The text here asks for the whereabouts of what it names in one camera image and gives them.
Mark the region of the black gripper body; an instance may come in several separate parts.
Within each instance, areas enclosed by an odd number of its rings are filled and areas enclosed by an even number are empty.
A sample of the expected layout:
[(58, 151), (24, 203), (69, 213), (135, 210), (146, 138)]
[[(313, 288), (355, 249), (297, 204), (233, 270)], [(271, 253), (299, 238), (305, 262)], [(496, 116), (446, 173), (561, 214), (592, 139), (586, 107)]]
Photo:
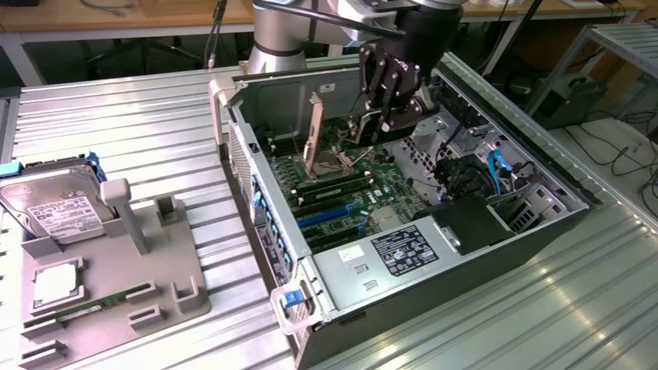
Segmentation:
[(405, 37), (394, 42), (394, 56), (416, 70), (420, 83), (430, 77), (449, 48), (462, 15), (462, 5), (454, 8), (418, 5), (398, 12), (396, 24)]

